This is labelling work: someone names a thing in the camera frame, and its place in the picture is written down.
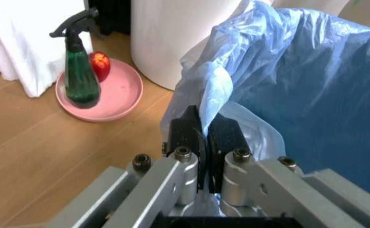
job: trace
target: white cylinder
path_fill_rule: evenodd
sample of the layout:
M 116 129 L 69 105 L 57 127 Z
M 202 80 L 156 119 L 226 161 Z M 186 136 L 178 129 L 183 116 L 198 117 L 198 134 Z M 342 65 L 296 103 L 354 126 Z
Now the white cylinder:
M 131 55 L 151 81 L 173 90 L 180 58 L 225 21 L 240 0 L 132 0 Z

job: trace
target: pink plate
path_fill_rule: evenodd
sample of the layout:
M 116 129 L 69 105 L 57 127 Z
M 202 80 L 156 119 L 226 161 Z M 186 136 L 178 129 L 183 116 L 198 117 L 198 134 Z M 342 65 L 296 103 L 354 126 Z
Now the pink plate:
M 91 122 L 103 122 L 127 115 L 138 104 L 142 95 L 140 75 L 130 65 L 110 59 L 109 76 L 100 83 L 99 102 L 88 109 L 74 106 L 66 97 L 65 74 L 58 77 L 55 93 L 62 107 L 73 116 Z

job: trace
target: black trigger sprayer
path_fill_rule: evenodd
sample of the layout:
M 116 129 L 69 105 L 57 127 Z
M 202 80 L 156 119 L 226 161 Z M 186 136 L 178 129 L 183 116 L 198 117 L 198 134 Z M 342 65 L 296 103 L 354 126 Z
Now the black trigger sprayer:
M 79 38 L 79 33 L 91 31 L 100 36 L 94 17 L 96 8 L 86 9 L 65 20 L 50 37 L 65 37 L 65 89 L 66 96 L 80 108 L 90 108 L 97 104 L 100 85 L 89 62 L 89 57 Z

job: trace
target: wooden floor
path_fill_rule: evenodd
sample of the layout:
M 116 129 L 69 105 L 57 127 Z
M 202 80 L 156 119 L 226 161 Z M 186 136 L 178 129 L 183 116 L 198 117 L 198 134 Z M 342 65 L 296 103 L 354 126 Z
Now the wooden floor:
M 132 66 L 130 37 L 114 33 L 94 50 Z M 138 153 L 161 153 L 159 122 L 171 99 L 145 77 L 138 106 L 108 123 L 65 113 L 54 87 L 30 99 L 0 76 L 0 227 L 42 227 L 108 166 L 124 168 Z

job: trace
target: spray nozzle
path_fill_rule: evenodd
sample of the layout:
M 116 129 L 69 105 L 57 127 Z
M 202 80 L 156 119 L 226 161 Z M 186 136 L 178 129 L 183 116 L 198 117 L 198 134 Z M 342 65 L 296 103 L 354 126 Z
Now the spray nozzle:
M 72 37 L 79 35 L 82 31 L 91 31 L 96 36 L 102 37 L 93 20 L 93 18 L 98 15 L 99 11 L 96 8 L 86 9 L 66 19 L 54 32 L 51 32 L 49 36 L 52 38 Z

